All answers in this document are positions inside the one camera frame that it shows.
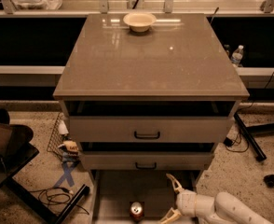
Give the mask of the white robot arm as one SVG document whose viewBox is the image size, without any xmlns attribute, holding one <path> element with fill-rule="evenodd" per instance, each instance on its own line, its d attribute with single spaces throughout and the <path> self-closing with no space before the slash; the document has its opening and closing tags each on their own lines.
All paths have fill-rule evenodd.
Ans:
<svg viewBox="0 0 274 224">
<path fill-rule="evenodd" d="M 219 192 L 215 197 L 200 195 L 184 189 L 173 175 L 166 177 L 177 194 L 176 208 L 171 208 L 160 224 L 171 224 L 180 217 L 198 217 L 208 224 L 273 224 L 228 192 Z"/>
</svg>

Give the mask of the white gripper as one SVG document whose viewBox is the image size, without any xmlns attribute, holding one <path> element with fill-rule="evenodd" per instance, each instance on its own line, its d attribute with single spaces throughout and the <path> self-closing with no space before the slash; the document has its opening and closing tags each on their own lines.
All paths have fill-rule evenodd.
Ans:
<svg viewBox="0 0 274 224">
<path fill-rule="evenodd" d="M 171 224 L 181 216 L 208 217 L 214 213 L 214 198 L 197 194 L 194 191 L 184 189 L 181 183 L 171 174 L 166 174 L 171 181 L 176 196 L 176 209 L 171 208 L 158 222 L 159 224 Z"/>
</svg>

